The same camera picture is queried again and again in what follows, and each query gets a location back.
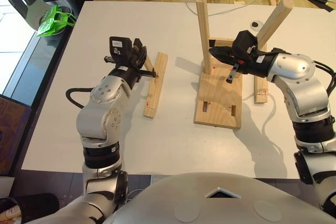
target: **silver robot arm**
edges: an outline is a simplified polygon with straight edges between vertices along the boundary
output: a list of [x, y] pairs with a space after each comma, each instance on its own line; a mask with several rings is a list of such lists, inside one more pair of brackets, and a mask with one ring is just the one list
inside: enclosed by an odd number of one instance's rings
[[78, 104], [70, 94], [87, 89], [67, 91], [68, 99], [81, 108], [77, 131], [85, 158], [83, 196], [31, 224], [103, 223], [126, 203], [128, 175], [121, 170], [119, 151], [122, 114], [135, 83], [142, 76], [155, 77], [156, 73], [141, 70], [147, 53], [139, 39], [135, 39], [132, 46], [129, 38], [110, 37], [110, 52], [112, 57], [105, 57], [105, 62], [115, 63], [116, 67], [91, 90], [86, 106]]
[[314, 185], [321, 209], [336, 218], [336, 137], [328, 99], [330, 91], [315, 75], [316, 66], [321, 68], [321, 63], [277, 48], [272, 52], [257, 48], [257, 38], [241, 31], [232, 48], [213, 47], [210, 53], [235, 66], [227, 82], [232, 81], [235, 72], [250, 73], [267, 78], [283, 92], [300, 150], [294, 154], [300, 179]]
[[304, 55], [279, 53], [267, 80], [281, 89], [300, 150], [295, 153], [301, 180], [314, 185], [320, 207], [336, 215], [336, 137], [328, 94]]

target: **wooden peg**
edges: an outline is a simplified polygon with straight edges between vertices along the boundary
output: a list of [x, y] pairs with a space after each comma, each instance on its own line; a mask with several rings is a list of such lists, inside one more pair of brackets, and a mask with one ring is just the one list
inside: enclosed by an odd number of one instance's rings
[[203, 50], [204, 72], [211, 74], [211, 55], [209, 53], [209, 20], [206, 0], [196, 0], [199, 32]]

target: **wooden stand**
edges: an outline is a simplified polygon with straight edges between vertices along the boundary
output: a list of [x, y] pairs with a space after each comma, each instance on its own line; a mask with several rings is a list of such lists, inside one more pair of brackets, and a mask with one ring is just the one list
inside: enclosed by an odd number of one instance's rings
[[[158, 53], [155, 63], [155, 72], [156, 72], [156, 78], [152, 78], [151, 84], [149, 87], [147, 100], [145, 104], [145, 110], [143, 112], [143, 115], [148, 118], [154, 118], [161, 94], [162, 84], [163, 84], [163, 78], [164, 73], [166, 71], [167, 61], [168, 61], [168, 55], [163, 54], [161, 52]], [[153, 65], [149, 57], [147, 56], [145, 61], [145, 67], [147, 71], [153, 70]]]
[[210, 38], [206, 0], [196, 0], [196, 6], [204, 59], [194, 123], [238, 129], [242, 124], [242, 76], [237, 76], [232, 84], [227, 83], [232, 66], [209, 53], [209, 43], [212, 47], [232, 46], [233, 39]]
[[[236, 75], [232, 84], [225, 80], [232, 66], [212, 58], [209, 48], [232, 46], [233, 39], [209, 37], [206, 0], [196, 0], [199, 32], [203, 50], [202, 73], [197, 93], [194, 123], [239, 129], [241, 127], [242, 76]], [[257, 35], [258, 47], [266, 50], [266, 42], [287, 17], [293, 6], [290, 0], [280, 0]], [[256, 101], [267, 102], [266, 79], [255, 78]]]

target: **wooden post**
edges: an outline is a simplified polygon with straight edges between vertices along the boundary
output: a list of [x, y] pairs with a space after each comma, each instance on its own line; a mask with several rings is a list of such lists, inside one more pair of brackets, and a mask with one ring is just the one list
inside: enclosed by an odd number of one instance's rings
[[206, 0], [196, 0], [199, 32], [203, 50], [204, 72], [211, 74], [211, 55], [209, 53], [209, 20]]
[[293, 3], [290, 0], [280, 0], [277, 7], [264, 23], [257, 34], [258, 48], [262, 48], [268, 39], [273, 35], [276, 29], [285, 20], [287, 15], [293, 9]]

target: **wooden board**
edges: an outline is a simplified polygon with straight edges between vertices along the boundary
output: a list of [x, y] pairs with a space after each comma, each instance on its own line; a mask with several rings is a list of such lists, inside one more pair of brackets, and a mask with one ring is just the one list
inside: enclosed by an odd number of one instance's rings
[[199, 33], [201, 34], [204, 72], [211, 73], [211, 55], [209, 53], [209, 20], [206, 0], [196, 0]]
[[194, 123], [239, 129], [242, 125], [241, 74], [232, 84], [225, 80], [232, 66], [212, 59], [211, 74], [201, 73]]
[[[267, 52], [267, 44], [261, 49]], [[254, 76], [254, 103], [265, 103], [268, 101], [268, 81], [266, 78]]]
[[155, 63], [156, 78], [152, 78], [149, 86], [147, 100], [145, 104], [144, 116], [154, 118], [161, 94], [164, 73], [166, 71], [168, 55], [161, 52], [158, 53]]

